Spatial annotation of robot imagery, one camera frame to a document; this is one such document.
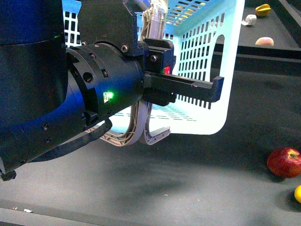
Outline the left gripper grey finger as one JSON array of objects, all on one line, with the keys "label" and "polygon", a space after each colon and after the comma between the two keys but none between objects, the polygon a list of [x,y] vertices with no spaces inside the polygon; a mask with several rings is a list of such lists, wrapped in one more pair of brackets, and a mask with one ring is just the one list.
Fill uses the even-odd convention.
[{"label": "left gripper grey finger", "polygon": [[146,102],[140,100],[131,106],[129,125],[124,133],[119,133],[111,129],[101,136],[100,139],[117,147],[132,145],[143,134],[145,124]]}]

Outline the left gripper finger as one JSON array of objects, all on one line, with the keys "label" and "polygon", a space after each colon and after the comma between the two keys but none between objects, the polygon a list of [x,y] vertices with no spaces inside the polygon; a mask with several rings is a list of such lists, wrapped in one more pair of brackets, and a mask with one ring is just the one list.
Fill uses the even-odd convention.
[{"label": "left gripper finger", "polygon": [[157,130],[150,131],[150,119],[151,119],[152,103],[146,104],[146,123],[143,128],[143,132],[138,139],[142,144],[153,145],[162,139],[170,135],[170,127],[161,127]]}]

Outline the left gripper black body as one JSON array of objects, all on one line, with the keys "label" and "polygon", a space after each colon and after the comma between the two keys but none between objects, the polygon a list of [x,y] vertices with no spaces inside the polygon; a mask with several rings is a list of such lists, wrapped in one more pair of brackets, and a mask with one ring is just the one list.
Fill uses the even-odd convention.
[{"label": "left gripper black body", "polygon": [[175,65],[172,42],[138,40],[137,13],[147,0],[83,0],[78,13],[82,45],[68,49],[70,72],[84,99],[87,125],[108,119],[139,100],[165,106],[176,95],[217,102],[223,77],[212,82],[170,74]]}]

